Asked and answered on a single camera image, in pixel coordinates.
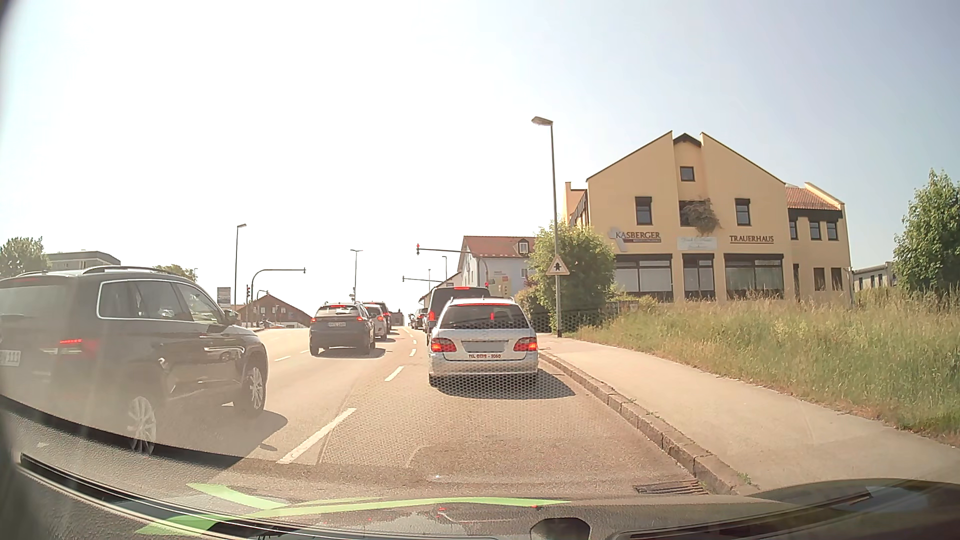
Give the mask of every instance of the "windshield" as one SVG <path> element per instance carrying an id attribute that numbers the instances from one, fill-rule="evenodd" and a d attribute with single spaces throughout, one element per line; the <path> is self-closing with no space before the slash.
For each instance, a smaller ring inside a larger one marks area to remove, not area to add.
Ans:
<path id="1" fill-rule="evenodd" d="M 960 484 L 960 2 L 0 15 L 0 464 L 77 504 L 570 540 Z"/>

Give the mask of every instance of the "white car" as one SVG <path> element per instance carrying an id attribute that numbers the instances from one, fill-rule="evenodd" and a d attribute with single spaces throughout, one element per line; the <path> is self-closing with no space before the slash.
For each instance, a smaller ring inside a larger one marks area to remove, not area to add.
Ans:
<path id="1" fill-rule="evenodd" d="M 389 329 L 387 327 L 387 319 L 383 316 L 383 311 L 380 309 L 380 306 L 377 304 L 363 304 L 363 307 L 367 309 L 367 313 L 370 314 L 370 320 L 373 322 L 373 338 L 386 339 Z"/>
<path id="2" fill-rule="evenodd" d="M 457 298 L 446 305 L 430 336 L 430 385 L 444 377 L 503 375 L 537 382 L 537 333 L 506 298 Z"/>

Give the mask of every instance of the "tall grass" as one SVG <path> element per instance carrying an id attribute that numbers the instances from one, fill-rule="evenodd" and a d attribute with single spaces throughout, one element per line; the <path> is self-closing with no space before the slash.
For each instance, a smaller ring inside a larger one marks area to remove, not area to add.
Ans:
<path id="1" fill-rule="evenodd" d="M 643 304 L 575 336 L 960 441 L 960 303 L 896 288 L 858 295 L 854 307 Z"/>

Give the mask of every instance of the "curb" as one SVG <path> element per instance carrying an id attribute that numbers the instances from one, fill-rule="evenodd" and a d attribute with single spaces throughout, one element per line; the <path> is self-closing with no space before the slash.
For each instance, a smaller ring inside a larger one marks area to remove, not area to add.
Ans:
<path id="1" fill-rule="evenodd" d="M 654 413 L 618 393 L 612 386 L 591 377 L 587 372 L 550 353 L 540 351 L 540 358 L 566 373 L 571 379 L 576 380 L 589 393 L 622 416 L 624 420 L 646 435 L 667 455 L 673 457 L 681 467 L 699 480 L 711 493 L 717 495 L 753 495 L 759 493 L 760 490 L 741 479 L 740 474 L 733 467 L 703 449 Z"/>

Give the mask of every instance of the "triangular warning sign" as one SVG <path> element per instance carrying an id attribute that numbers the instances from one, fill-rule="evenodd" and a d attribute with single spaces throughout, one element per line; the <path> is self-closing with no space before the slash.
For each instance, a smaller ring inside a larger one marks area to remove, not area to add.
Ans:
<path id="1" fill-rule="evenodd" d="M 553 258 L 550 267 L 546 271 L 547 276 L 569 276 L 570 271 L 566 269 L 564 260 L 559 255 Z"/>

